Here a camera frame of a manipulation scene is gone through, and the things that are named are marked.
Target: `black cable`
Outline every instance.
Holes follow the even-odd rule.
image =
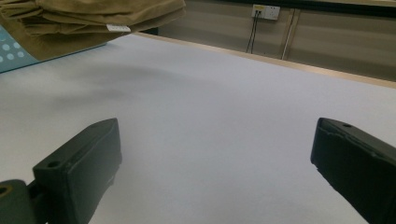
[[[253,41],[251,42],[251,49],[250,53],[253,53],[253,47],[254,47],[254,40],[256,39],[256,31],[257,31],[257,21],[259,20],[261,12],[259,11],[259,14],[257,15],[256,23],[254,24],[254,33],[253,33]]]
[[[248,40],[248,44],[247,44],[247,53],[248,53],[248,47],[250,46],[251,37],[253,36],[254,28],[256,26],[256,20],[259,19],[259,13],[260,13],[259,11],[256,11],[256,13],[254,14],[253,26],[251,27],[251,33],[250,33],[250,39]]]

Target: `khaki fabric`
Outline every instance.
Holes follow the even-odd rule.
[[[0,24],[40,61],[92,48],[184,15],[184,0],[0,0]]]
[[[131,32],[147,30],[153,27],[158,27],[166,22],[184,15],[184,9],[162,15],[161,17],[142,21],[135,25],[128,26]],[[29,17],[21,19],[26,34],[31,36],[48,35],[48,34],[88,34],[88,33],[110,33],[107,27],[103,24],[74,24],[74,23],[60,23],[49,21],[40,17]]]
[[[183,0],[0,0],[0,13],[7,20],[31,16],[51,20],[46,13],[55,13],[61,23],[134,25],[185,6]]]
[[[63,56],[82,49],[88,49],[104,44],[107,41],[129,33],[106,34],[74,34],[74,35],[40,35],[29,36],[20,22],[7,21],[0,17],[0,24],[12,35],[21,46],[39,61]]]

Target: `blue object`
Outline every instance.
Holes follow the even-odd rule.
[[[0,25],[0,73],[39,62]]]

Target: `screw hole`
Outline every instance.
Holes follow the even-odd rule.
[[[4,194],[7,191],[7,188],[1,187],[0,188],[0,195]]]
[[[50,162],[47,166],[48,166],[49,168],[54,168],[54,167],[59,166],[59,164],[61,164],[59,161],[52,161],[52,162]]]
[[[0,197],[8,194],[11,191],[11,186],[0,186]]]

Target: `beige wall panel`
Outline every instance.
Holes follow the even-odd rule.
[[[288,60],[396,80],[396,19],[302,10]]]
[[[185,17],[160,28],[160,35],[225,49],[245,51],[253,24],[252,5],[187,0]],[[280,58],[290,10],[281,8],[278,21],[259,20],[254,53]]]

